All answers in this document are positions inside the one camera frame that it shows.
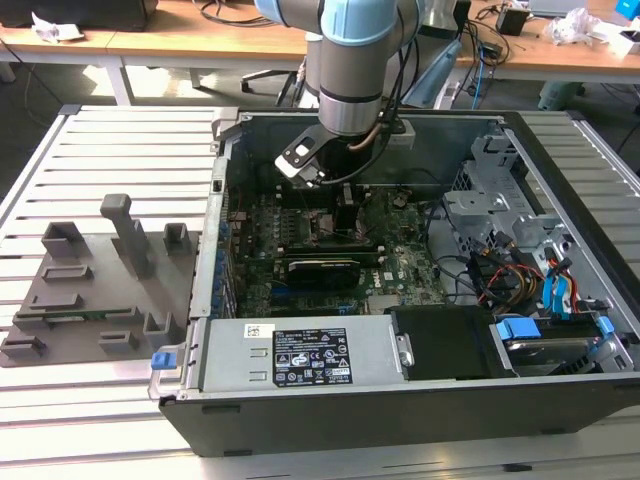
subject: floor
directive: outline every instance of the floor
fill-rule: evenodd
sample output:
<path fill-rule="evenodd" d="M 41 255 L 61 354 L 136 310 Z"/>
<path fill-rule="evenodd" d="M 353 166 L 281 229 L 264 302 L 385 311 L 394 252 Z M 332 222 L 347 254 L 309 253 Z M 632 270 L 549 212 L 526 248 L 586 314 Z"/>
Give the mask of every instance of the floor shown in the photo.
<path fill-rule="evenodd" d="M 9 190 L 25 163 L 55 117 L 57 101 L 30 77 L 24 66 L 13 65 L 16 81 L 0 83 L 0 198 Z M 272 106 L 284 77 L 257 81 L 255 94 L 240 91 L 239 78 L 248 72 L 204 72 L 202 85 L 209 91 L 191 88 L 189 74 L 181 69 L 129 70 L 138 105 L 241 105 Z M 106 73 L 92 66 L 38 65 L 38 75 L 63 103 L 85 105 L 114 105 Z M 528 81 L 494 81 L 482 102 L 488 110 L 534 110 L 539 101 L 542 84 Z M 625 86 L 605 88 L 598 84 L 585 85 L 586 94 L 575 97 L 569 110 L 576 110 L 614 148 L 629 130 L 640 122 L 634 114 L 638 97 L 625 93 Z M 471 108 L 472 97 L 463 92 L 455 108 Z M 629 166 L 640 169 L 640 131 L 627 142 L 621 154 Z"/>

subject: blue drive latch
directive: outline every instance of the blue drive latch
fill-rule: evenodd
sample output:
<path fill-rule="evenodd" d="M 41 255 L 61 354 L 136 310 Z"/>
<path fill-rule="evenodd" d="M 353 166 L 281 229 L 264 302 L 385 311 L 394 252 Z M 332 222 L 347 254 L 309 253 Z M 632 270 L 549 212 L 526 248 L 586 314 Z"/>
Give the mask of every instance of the blue drive latch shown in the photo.
<path fill-rule="evenodd" d="M 517 340 L 522 338 L 540 338 L 536 321 L 531 317 L 509 317 L 496 324 L 500 338 Z"/>
<path fill-rule="evenodd" d="M 156 352 L 151 357 L 151 370 L 175 370 L 178 368 L 178 355 L 171 352 Z"/>

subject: aluminum slotted table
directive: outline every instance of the aluminum slotted table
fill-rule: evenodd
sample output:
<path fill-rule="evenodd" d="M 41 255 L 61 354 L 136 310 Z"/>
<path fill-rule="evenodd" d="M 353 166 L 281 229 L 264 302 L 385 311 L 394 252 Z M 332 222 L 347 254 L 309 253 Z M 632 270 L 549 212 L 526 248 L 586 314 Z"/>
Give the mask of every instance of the aluminum slotted table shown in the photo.
<path fill-rule="evenodd" d="M 162 231 L 167 222 L 201 231 L 215 161 L 210 151 L 214 110 L 83 107 L 58 116 L 0 208 L 0 340 L 38 269 L 44 253 L 40 236 L 50 221 L 73 220 L 83 234 L 111 232 L 112 224 L 99 213 L 101 199 L 128 193 L 134 200 L 132 216 L 146 231 Z M 533 127 L 539 119 L 532 114 L 528 121 Z M 554 122 L 554 128 L 569 129 L 573 142 L 586 139 L 579 122 L 565 116 Z M 557 138 L 547 141 L 547 148 L 557 147 Z M 564 158 L 567 176 L 587 192 L 589 168 L 597 170 L 599 185 L 611 194 L 592 189 L 594 208 L 611 204 L 610 209 L 629 210 L 629 202 L 640 198 L 629 200 L 630 180 L 610 174 L 612 169 L 629 172 L 613 167 L 619 159 L 604 142 L 598 144 L 597 136 L 588 141 L 595 152 L 590 163 Z M 616 189 L 605 186 L 603 178 Z M 616 215 L 603 212 L 603 219 Z M 622 227 L 638 228 L 629 224 L 632 220 L 627 216 L 626 227 L 609 228 L 622 236 L 619 248 L 631 257 L 637 242 L 623 241 Z M 543 471 L 547 479 L 582 480 L 630 478 L 640 467 L 640 408 L 575 435 L 202 459 L 148 400 L 149 375 L 146 360 L 1 369 L 0 477 L 495 478 L 505 464 L 522 464 L 533 472 L 509 478 Z"/>

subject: wooden desk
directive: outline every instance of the wooden desk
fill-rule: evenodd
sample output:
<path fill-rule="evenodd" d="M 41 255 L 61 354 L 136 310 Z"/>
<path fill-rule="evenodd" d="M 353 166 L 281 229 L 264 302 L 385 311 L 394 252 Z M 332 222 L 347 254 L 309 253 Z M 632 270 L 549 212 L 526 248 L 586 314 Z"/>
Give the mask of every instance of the wooden desk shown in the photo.
<path fill-rule="evenodd" d="M 590 10 L 611 19 L 616 0 L 590 0 Z M 474 0 L 470 18 L 498 0 Z M 232 3 L 223 9 L 225 18 L 246 19 L 257 15 L 255 7 Z M 495 24 L 496 16 L 485 20 Z M 507 37 L 509 60 L 496 69 L 496 78 L 565 80 L 595 83 L 637 83 L 640 56 L 614 57 L 605 45 L 554 46 L 538 35 L 548 20 L 530 20 L 519 37 Z M 238 68 L 294 70 L 306 52 L 304 33 L 283 26 L 236 28 L 204 19 L 189 0 L 160 0 L 145 32 L 85 32 L 86 41 L 51 45 L 40 41 L 29 29 L 0 29 L 3 39 L 26 62 L 94 64 L 107 69 L 120 105 L 130 105 L 133 95 L 126 75 L 127 65 L 190 69 Z M 501 43 L 480 27 L 481 38 Z M 461 78 L 471 65 L 468 35 L 453 71 Z M 0 62 L 15 59 L 0 47 Z"/>
<path fill-rule="evenodd" d="M 483 7 L 500 4 L 499 1 L 476 0 L 472 3 L 470 19 L 475 19 Z M 612 20 L 615 15 L 615 0 L 590 0 L 589 11 L 603 20 Z M 495 27 L 497 15 L 491 15 L 483 21 Z M 519 37 L 507 36 L 511 46 L 508 61 L 496 69 L 496 76 L 502 78 L 521 78 L 530 80 L 550 80 L 568 77 L 584 78 L 585 74 L 630 77 L 640 74 L 640 55 L 627 55 L 617 58 L 608 51 L 607 45 L 598 40 L 590 47 L 585 44 L 553 45 L 542 36 L 542 30 L 549 23 L 543 18 L 529 20 Z M 503 45 L 504 42 L 486 28 L 479 27 L 481 40 Z M 464 49 L 458 58 L 458 67 L 468 67 L 473 60 L 469 36 L 464 36 Z M 612 83 L 621 79 L 608 80 Z"/>
<path fill-rule="evenodd" d="M 251 4 L 231 3 L 223 18 L 240 20 L 258 15 Z M 117 32 L 107 46 L 115 55 L 183 56 L 289 60 L 300 62 L 307 52 L 304 32 L 281 25 L 237 28 L 210 22 L 185 0 L 162 0 L 146 32 Z"/>

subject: white paper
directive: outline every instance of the white paper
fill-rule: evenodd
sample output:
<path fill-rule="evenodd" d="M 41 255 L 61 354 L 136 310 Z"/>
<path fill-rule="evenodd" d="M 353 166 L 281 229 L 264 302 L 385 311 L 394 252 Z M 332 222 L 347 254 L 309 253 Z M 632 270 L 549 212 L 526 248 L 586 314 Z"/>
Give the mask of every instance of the white paper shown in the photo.
<path fill-rule="evenodd" d="M 33 12 L 31 12 L 31 17 L 33 18 L 33 26 L 31 27 L 31 30 L 36 32 L 36 35 L 45 42 L 58 43 L 64 40 L 77 40 L 78 38 L 84 38 L 84 34 L 78 30 L 77 25 L 72 23 L 56 25 L 55 23 L 49 23 L 46 20 L 38 18 Z"/>
<path fill-rule="evenodd" d="M 603 42 L 608 43 L 612 37 L 618 36 L 624 29 L 624 27 L 615 25 L 613 23 L 600 22 L 595 27 L 593 27 L 593 30 L 591 30 L 591 33 L 589 35 L 593 38 L 597 38 L 598 40 L 602 40 Z"/>

